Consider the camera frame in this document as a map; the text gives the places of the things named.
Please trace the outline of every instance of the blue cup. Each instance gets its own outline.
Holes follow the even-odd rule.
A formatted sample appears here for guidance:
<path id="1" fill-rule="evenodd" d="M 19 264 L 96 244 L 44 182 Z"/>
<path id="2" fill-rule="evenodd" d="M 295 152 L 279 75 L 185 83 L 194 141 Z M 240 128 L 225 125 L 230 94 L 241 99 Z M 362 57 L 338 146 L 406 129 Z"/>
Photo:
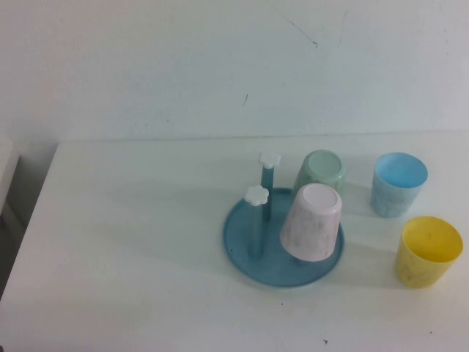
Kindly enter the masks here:
<path id="1" fill-rule="evenodd" d="M 385 218 L 396 218 L 412 205 L 428 178 L 425 164 L 406 153 L 381 155 L 374 165 L 372 208 Z"/>

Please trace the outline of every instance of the green cup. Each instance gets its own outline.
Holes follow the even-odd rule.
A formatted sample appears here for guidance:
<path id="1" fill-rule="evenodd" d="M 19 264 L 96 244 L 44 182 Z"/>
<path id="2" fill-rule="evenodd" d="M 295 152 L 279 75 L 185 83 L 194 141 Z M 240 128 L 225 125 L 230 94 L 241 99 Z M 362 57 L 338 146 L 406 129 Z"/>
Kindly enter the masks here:
<path id="1" fill-rule="evenodd" d="M 292 196 L 296 197 L 298 190 L 309 183 L 322 183 L 334 188 L 342 195 L 345 183 L 345 164 L 337 154 L 330 150 L 316 150 L 306 156 L 293 185 Z"/>

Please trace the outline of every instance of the white table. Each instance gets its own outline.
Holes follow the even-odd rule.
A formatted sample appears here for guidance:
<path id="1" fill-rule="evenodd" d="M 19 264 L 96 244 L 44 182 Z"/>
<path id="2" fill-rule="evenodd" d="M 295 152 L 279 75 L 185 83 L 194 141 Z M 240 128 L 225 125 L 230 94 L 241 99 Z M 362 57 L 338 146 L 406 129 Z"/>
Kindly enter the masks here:
<path id="1" fill-rule="evenodd" d="M 346 247 L 325 278 L 274 289 L 228 261 L 221 227 L 260 180 L 262 150 L 291 186 L 319 148 L 347 163 Z M 417 155 L 427 184 L 408 214 L 376 217 L 372 170 Z M 0 303 L 13 351 L 467 351 L 467 252 L 434 287 L 392 265 L 402 225 L 450 221 L 469 243 L 469 133 L 60 144 Z"/>

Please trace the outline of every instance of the plastic cup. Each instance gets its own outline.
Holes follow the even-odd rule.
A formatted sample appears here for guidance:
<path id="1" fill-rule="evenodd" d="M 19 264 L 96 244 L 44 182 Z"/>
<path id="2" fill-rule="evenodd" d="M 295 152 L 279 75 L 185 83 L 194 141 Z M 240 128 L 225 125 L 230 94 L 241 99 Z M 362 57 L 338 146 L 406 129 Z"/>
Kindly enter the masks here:
<path id="1" fill-rule="evenodd" d="M 412 288 L 433 285 L 462 253 L 462 238 L 446 221 L 432 216 L 410 220 L 402 230 L 396 273 Z"/>
<path id="2" fill-rule="evenodd" d="M 303 186 L 280 232 L 282 246 L 293 257 L 316 262 L 333 253 L 342 209 L 339 194 L 319 183 Z"/>
<path id="3" fill-rule="evenodd" d="M 293 185 L 292 196 L 295 198 L 299 189 L 309 183 L 327 185 L 341 194 L 346 172 L 345 164 L 337 154 L 330 150 L 316 150 L 303 161 Z"/>
<path id="4" fill-rule="evenodd" d="M 420 159 L 406 153 L 381 155 L 374 165 L 372 208 L 385 218 L 404 214 L 428 178 Z"/>

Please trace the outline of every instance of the white flower-shaped knob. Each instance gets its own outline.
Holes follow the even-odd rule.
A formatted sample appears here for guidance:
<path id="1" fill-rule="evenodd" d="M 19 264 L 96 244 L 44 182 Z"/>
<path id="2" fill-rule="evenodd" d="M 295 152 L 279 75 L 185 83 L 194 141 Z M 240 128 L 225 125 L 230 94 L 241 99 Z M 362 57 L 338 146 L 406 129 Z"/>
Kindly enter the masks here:
<path id="1" fill-rule="evenodd" d="M 259 155 L 259 164 L 266 169 L 272 169 L 280 164 L 280 154 L 275 152 L 262 152 Z"/>
<path id="2" fill-rule="evenodd" d="M 244 200 L 254 207 L 267 203 L 269 191 L 262 186 L 249 187 Z"/>

